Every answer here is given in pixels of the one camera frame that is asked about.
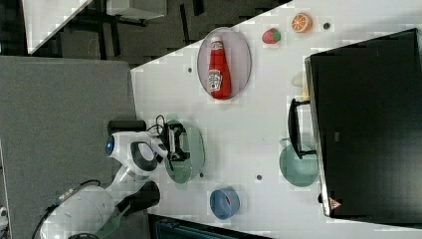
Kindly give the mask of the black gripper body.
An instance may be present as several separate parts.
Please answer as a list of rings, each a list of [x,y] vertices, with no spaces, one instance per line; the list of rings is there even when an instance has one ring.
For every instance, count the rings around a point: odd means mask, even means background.
[[[179,121],[167,122],[161,133],[161,140],[167,149],[169,161],[185,161],[190,158],[190,152],[182,149],[182,135],[186,129]]]

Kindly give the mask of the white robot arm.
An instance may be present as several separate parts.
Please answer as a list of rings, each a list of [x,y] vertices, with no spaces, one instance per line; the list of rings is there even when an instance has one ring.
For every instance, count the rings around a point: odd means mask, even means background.
[[[120,163],[112,183],[102,187],[88,180],[62,194],[40,220],[35,238],[95,236],[124,200],[140,192],[159,163],[190,157],[180,146],[188,127],[178,120],[152,128],[142,119],[112,120],[107,131],[105,154]]]

